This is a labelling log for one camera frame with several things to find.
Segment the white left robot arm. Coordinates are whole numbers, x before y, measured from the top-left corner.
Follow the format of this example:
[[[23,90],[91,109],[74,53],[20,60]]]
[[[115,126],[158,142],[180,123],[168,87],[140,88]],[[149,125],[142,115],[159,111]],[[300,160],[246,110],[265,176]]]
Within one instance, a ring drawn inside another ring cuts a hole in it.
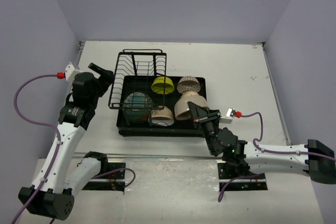
[[[87,153],[75,171],[66,175],[77,145],[95,115],[99,98],[115,80],[110,70],[94,63],[88,67],[90,71],[85,72],[70,63],[64,72],[50,75],[71,82],[72,90],[60,110],[58,125],[50,126],[56,137],[40,172],[30,186],[22,187],[18,193],[23,207],[13,223],[23,210],[52,220],[66,220],[73,209],[75,196],[86,183],[95,176],[104,178],[108,175],[107,156],[98,152]]]

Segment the brown patterned bowl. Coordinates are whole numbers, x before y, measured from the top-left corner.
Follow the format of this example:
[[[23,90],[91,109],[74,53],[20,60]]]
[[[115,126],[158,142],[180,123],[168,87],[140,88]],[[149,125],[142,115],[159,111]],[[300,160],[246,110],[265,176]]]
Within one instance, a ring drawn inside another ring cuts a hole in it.
[[[188,91],[199,92],[201,90],[201,85],[199,81],[192,76],[182,77],[177,84],[177,91],[183,94]]]

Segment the yellow green bowl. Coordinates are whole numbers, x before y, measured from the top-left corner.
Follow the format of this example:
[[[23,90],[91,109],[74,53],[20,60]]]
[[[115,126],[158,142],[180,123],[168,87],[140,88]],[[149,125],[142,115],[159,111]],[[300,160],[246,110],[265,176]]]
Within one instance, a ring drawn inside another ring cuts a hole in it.
[[[170,94],[173,93],[175,87],[172,79],[161,76],[154,79],[151,90],[157,94]]]

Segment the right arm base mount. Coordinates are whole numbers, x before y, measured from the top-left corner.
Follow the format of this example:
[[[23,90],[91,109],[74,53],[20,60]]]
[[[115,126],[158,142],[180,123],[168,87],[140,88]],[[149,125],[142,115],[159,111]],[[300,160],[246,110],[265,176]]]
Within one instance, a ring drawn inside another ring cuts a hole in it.
[[[229,172],[227,165],[223,162],[217,163],[218,179],[219,179],[219,191],[232,179],[238,177],[233,172]],[[258,177],[239,178],[231,182],[225,189],[225,191],[259,191],[268,190],[265,174],[259,174]]]

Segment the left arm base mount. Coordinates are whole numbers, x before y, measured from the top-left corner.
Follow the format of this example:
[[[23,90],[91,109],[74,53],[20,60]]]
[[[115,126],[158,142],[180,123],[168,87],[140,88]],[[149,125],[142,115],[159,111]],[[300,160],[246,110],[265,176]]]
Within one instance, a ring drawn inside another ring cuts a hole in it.
[[[121,170],[113,174],[90,180],[82,190],[91,191],[121,191],[125,190],[125,171]]]

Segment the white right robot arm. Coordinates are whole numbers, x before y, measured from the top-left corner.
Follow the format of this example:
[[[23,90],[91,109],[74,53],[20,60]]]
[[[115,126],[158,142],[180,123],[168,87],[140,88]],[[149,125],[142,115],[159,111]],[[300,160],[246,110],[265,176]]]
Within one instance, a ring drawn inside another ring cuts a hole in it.
[[[262,138],[239,140],[228,128],[220,128],[219,110],[188,102],[194,126],[204,133],[208,150],[222,156],[225,171],[246,178],[262,173],[292,173],[316,183],[335,184],[335,152],[322,142],[309,139],[299,145],[265,145]]]

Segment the large beige ceramic bowl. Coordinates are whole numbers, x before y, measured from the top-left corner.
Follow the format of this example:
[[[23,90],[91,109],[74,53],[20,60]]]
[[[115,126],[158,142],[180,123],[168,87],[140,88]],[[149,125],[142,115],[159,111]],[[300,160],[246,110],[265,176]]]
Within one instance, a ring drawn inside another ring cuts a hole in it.
[[[187,91],[182,94],[174,106],[176,120],[183,121],[191,118],[188,102],[193,102],[202,108],[209,108],[208,103],[203,96],[199,95],[195,91]]]

